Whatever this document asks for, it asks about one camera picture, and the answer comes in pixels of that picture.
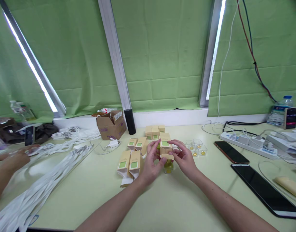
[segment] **light from window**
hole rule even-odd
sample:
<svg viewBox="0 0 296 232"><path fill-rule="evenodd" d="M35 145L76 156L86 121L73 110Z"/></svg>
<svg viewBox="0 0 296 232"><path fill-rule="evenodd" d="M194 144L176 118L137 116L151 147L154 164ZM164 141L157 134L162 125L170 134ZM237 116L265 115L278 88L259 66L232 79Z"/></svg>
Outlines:
<svg viewBox="0 0 296 232"><path fill-rule="evenodd" d="M226 0L222 0L221 12L220 12L220 18L219 18L219 24L218 24L218 30L217 30L217 37L216 37L215 48L214 48L214 51L213 51L212 64L211 64L211 70L210 70L210 76L209 76L209 82L208 82L208 89L207 89L206 100L209 100L209 95L210 95L212 75L213 75L213 70L215 68L217 51L218 51L219 40L220 40L221 27L222 27L224 10L225 10L225 2L226 2Z"/></svg>
<svg viewBox="0 0 296 232"><path fill-rule="evenodd" d="M5 13L4 13L4 16L5 16L5 18L6 18L6 21L7 21L8 25L9 25L9 27L10 27L10 29L11 29L13 35L14 35L15 38L16 38L16 41L17 41L17 43L18 43L20 49L21 49L22 52L23 52L23 55L26 57L26 60L27 60L27 62L28 62L28 64L29 64L29 66L30 66L30 68L31 68L31 70L32 70L32 72L33 72L33 74L35 75L36 79L38 80L39 85L40 85L41 89L43 90L43 92L44 92L44 94L45 94L45 97L46 97L46 99L47 99L47 101L48 101L48 103L49 103L49 106L51 107L51 110L52 110L53 112L58 112L57 108L55 107L55 104L53 103L51 97L49 96L49 94L48 94L48 92L47 92L47 90L46 90L46 88L45 88L43 82L41 81L41 79L40 79L40 77L39 77L37 71L35 70L34 65L32 64L32 62L31 62L31 60L30 60L30 58L29 58L29 56L28 56L26 50L24 49L22 43L20 42L20 40L19 40L19 38L18 38L18 35L16 34L16 32L15 32L15 30L14 30L14 28L13 28L11 22L9 21L9 19L8 19L8 17L6 16Z"/></svg>

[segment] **green curtain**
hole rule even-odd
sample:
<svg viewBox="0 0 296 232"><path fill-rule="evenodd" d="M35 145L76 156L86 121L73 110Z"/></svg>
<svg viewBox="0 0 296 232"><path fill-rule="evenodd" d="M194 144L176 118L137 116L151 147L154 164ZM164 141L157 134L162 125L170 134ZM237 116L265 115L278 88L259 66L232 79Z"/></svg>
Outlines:
<svg viewBox="0 0 296 232"><path fill-rule="evenodd" d="M246 0L259 73L272 96L292 95L296 104L296 0ZM249 35L243 2L240 1ZM218 116L220 71L228 49L237 2L226 1L217 59L209 97L208 116ZM224 64L220 116L269 113L274 102L261 86L237 12L230 50Z"/></svg>
<svg viewBox="0 0 296 232"><path fill-rule="evenodd" d="M6 0L66 117L121 108L97 0Z"/></svg>
<svg viewBox="0 0 296 232"><path fill-rule="evenodd" d="M211 0L112 0L133 111L198 109Z"/></svg>
<svg viewBox="0 0 296 232"><path fill-rule="evenodd" d="M53 112L24 57L0 6L0 117L15 117L10 100L25 102L35 122L52 122Z"/></svg>

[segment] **power strip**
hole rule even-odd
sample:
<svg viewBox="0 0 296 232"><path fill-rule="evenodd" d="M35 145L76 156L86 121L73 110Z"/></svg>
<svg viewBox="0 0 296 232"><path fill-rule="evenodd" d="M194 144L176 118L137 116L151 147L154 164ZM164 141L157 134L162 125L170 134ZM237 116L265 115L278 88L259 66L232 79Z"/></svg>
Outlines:
<svg viewBox="0 0 296 232"><path fill-rule="evenodd" d="M227 132L223 132L220 135L220 139L222 139L222 140L224 140L226 142L232 143L232 144L234 144L236 146L239 146L241 148L244 148L244 149L247 149L249 151L252 151L252 152L254 152L256 154L259 154L259 155L264 156L266 158L269 158L271 160L280 159L280 157L278 157L276 154L274 154L274 152L275 153L278 153L278 150L277 149L274 148L273 151L269 151L269 150L267 150L265 148L258 147L258 149L257 149L257 148L254 148L254 147L250 147L249 145L245 145L243 143L238 142L237 140L231 139L231 136L232 135L233 134L230 134L230 133L227 133Z"/></svg>

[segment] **black cylinder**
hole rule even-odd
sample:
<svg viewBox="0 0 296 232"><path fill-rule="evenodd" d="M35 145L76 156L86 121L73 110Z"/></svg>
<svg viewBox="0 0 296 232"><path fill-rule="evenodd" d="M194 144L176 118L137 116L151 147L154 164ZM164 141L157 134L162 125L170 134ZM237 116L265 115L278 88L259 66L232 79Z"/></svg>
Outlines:
<svg viewBox="0 0 296 232"><path fill-rule="evenodd" d="M131 134L131 135L135 134L136 129L135 129L135 123L134 123L132 109L127 109L124 111L124 113L125 113L126 124L128 125L129 134Z"/></svg>

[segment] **smartphone screen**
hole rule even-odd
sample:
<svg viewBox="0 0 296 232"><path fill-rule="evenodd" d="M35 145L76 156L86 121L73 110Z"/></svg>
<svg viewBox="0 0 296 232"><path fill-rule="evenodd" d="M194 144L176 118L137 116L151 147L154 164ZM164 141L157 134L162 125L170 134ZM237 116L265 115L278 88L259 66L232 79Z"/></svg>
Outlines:
<svg viewBox="0 0 296 232"><path fill-rule="evenodd" d="M34 126L27 127L25 130L25 146L34 144Z"/></svg>
<svg viewBox="0 0 296 232"><path fill-rule="evenodd" d="M286 129L296 128L296 108L290 108L286 111Z"/></svg>
<svg viewBox="0 0 296 232"><path fill-rule="evenodd" d="M296 207L249 165L232 165L232 168L255 192L257 197L273 211L296 212Z"/></svg>
<svg viewBox="0 0 296 232"><path fill-rule="evenodd" d="M235 163L249 163L242 154L225 141L216 141L216 146L233 162Z"/></svg>

